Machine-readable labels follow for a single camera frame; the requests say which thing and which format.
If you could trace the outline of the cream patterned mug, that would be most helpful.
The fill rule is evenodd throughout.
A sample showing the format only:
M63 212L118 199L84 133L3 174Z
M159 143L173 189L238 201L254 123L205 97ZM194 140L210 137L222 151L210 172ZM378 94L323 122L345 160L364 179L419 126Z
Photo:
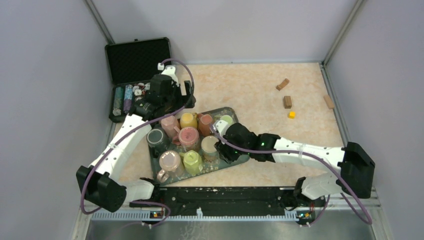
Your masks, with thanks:
M215 147L219 140L215 136L206 136L201 141L202 157L205 163L214 165L219 162L220 155Z

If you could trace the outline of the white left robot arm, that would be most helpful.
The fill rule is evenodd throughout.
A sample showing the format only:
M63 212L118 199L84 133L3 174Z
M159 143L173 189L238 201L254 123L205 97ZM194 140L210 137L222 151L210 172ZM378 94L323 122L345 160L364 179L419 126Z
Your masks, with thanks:
M181 84L169 73L156 74L150 80L145 96L135 101L116 136L88 167L80 166L76 179L81 192L80 209L85 215L105 209L116 212L126 202L142 200L154 207L160 202L160 193L148 180L120 183L122 170L139 142L152 130L152 125L194 107L194 79Z

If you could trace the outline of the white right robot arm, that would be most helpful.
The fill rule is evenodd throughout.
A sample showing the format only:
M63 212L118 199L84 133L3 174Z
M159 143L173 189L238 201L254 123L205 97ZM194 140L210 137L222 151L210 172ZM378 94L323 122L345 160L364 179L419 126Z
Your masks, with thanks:
M342 192L358 199L371 197L376 165L358 143L340 147L310 145L271 133L256 135L239 122L229 124L224 120L214 123L211 130L218 138L216 149L228 163L248 156L258 162L298 164L324 171L297 180L293 200L299 206Z

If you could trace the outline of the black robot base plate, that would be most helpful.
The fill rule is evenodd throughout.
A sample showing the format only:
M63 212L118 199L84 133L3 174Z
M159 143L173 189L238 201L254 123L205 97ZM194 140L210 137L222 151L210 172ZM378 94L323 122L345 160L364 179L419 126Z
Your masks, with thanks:
M293 187L159 187L150 202L168 206L171 216L207 217L282 216L288 211L323 207L326 200L295 194Z

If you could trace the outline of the light green mug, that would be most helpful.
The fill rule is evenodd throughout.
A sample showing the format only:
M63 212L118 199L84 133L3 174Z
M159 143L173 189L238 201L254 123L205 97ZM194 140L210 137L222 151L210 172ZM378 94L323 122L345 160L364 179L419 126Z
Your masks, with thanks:
M220 120L227 122L229 125L232 125L232 124L235 123L234 119L230 115L227 115L227 114L226 115L222 115L220 117Z

